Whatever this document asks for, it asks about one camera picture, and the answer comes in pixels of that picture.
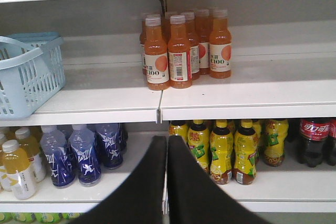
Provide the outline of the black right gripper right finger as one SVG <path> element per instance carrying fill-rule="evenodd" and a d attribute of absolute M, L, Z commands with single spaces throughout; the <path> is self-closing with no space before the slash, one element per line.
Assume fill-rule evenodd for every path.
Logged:
<path fill-rule="evenodd" d="M 167 188 L 170 223 L 268 223 L 221 190 L 179 136 L 168 140 Z"/>

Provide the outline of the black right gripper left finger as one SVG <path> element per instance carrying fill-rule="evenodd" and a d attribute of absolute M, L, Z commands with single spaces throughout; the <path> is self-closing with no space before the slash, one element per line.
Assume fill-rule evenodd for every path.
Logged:
<path fill-rule="evenodd" d="M 166 154 L 166 137 L 154 136 L 129 177 L 72 223 L 162 223 Z"/>

